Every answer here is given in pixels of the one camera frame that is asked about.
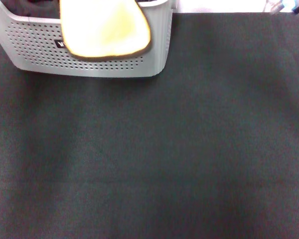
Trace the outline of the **yellow and grey towel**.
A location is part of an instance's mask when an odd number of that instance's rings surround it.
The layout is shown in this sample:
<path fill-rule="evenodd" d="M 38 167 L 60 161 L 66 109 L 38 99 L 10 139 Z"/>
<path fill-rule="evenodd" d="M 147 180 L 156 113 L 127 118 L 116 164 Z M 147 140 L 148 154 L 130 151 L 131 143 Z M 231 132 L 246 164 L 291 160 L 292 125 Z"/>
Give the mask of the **yellow and grey towel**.
<path fill-rule="evenodd" d="M 63 41 L 83 58 L 122 57 L 145 50 L 149 22 L 136 0 L 59 0 Z"/>

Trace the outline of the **black tablecloth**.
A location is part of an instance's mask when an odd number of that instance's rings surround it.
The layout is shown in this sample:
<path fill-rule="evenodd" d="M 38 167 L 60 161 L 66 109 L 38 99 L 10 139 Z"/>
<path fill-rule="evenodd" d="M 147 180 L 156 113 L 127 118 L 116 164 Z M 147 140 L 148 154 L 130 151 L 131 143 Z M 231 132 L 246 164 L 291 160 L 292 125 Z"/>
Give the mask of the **black tablecloth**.
<path fill-rule="evenodd" d="M 0 239 L 299 239 L 299 21 L 176 14 L 146 79 L 0 46 Z"/>

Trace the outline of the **grey perforated plastic storage box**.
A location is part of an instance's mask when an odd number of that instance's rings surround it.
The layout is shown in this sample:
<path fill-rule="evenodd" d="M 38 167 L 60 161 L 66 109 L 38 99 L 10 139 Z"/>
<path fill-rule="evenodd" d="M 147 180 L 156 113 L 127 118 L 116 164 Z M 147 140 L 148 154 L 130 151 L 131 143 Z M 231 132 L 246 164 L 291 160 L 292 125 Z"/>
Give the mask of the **grey perforated plastic storage box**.
<path fill-rule="evenodd" d="M 141 54 L 107 61 L 76 58 L 63 42 L 59 19 L 18 16 L 1 0 L 0 45 L 22 70 L 81 77 L 151 77 L 165 67 L 177 0 L 153 0 L 139 5 L 151 27 L 150 48 Z"/>

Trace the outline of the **black cloth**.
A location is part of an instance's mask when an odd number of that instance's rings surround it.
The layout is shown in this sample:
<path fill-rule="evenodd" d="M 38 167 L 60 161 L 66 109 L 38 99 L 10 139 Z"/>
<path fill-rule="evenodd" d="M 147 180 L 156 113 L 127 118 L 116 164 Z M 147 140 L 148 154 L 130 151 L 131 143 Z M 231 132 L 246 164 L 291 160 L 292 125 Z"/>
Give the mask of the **black cloth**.
<path fill-rule="evenodd" d="M 13 14 L 26 17 L 60 18 L 59 0 L 1 0 Z"/>

